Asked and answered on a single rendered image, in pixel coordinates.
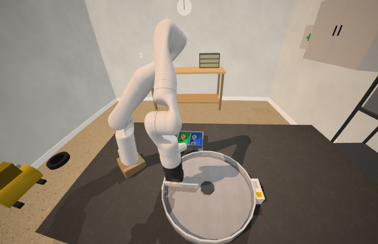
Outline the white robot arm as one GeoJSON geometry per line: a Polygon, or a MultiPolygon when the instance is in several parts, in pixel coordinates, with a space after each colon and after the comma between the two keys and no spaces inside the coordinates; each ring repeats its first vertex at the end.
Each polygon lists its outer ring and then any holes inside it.
{"type": "Polygon", "coordinates": [[[157,104],[168,106],[169,111],[149,112],[144,120],[146,132],[158,147],[162,158],[172,159],[179,153],[175,135],[180,132],[182,122],[177,106],[177,77],[172,62],[186,43],[186,35],[173,21],[162,20],[153,35],[154,61],[133,74],[108,117],[109,126],[117,130],[115,137],[118,153],[121,162],[126,166],[138,162],[132,113],[153,87],[153,100],[157,104]]]}

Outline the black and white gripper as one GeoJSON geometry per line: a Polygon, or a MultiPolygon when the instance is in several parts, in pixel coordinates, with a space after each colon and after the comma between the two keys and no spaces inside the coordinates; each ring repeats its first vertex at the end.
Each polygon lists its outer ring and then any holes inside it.
{"type": "Polygon", "coordinates": [[[164,159],[160,156],[161,166],[165,173],[166,181],[183,181],[182,157],[181,152],[187,149],[186,143],[179,143],[179,153],[172,159],[164,159]]]}

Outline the grey two-compartment bin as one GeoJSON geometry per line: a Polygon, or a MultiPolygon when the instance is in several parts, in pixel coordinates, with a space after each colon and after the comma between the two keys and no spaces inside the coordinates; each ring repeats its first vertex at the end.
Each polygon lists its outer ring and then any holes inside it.
{"type": "Polygon", "coordinates": [[[180,131],[177,135],[178,143],[186,143],[187,149],[186,150],[203,150],[203,136],[204,132],[198,132],[198,131],[180,131]],[[185,135],[185,140],[181,139],[181,136],[185,135]],[[196,135],[197,140],[193,141],[192,136],[196,135]],[[196,144],[191,144],[192,142],[195,142],[196,144]]]}

